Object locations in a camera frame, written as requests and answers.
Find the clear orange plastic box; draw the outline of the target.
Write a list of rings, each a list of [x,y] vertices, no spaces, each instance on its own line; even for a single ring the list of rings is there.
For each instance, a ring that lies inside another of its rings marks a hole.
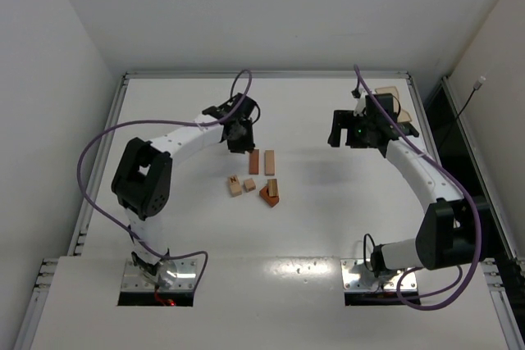
[[[399,101],[399,91],[395,86],[387,86],[387,87],[381,87],[375,89],[376,94],[391,94],[393,96],[393,110],[395,114],[397,115],[397,122],[398,123],[404,123],[404,122],[411,122],[412,117],[411,115],[405,111],[401,107],[401,103]]]

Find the red-brown long block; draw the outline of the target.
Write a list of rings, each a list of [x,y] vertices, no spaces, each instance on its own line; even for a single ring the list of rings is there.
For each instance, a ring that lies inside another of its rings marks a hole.
[[[254,149],[249,154],[249,174],[258,175],[259,174],[259,150]]]

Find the light wood long block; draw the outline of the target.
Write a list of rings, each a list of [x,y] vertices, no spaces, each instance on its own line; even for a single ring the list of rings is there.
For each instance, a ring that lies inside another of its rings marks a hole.
[[[264,173],[266,176],[274,176],[276,173],[275,151],[266,150],[264,153]]]

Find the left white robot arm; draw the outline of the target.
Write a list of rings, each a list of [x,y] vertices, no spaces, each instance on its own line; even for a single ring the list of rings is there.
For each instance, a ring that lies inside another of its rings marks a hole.
[[[260,109],[240,93],[219,106],[202,111],[189,125],[150,140],[128,142],[111,189],[124,208],[133,233],[132,260],[156,282],[175,270],[169,248],[162,242],[161,211],[171,191],[172,170],[195,153],[225,142],[230,152],[255,149],[252,113]]]

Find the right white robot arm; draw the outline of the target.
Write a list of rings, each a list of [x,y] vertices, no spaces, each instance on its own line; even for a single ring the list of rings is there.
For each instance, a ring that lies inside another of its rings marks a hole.
[[[424,217],[415,238],[374,246],[370,268],[375,276],[394,270],[437,270],[486,259],[490,208],[485,199],[467,198],[427,161],[425,143],[408,121],[398,120],[389,93],[363,95],[356,108],[333,113],[328,144],[335,148],[372,148],[392,164],[415,193]]]

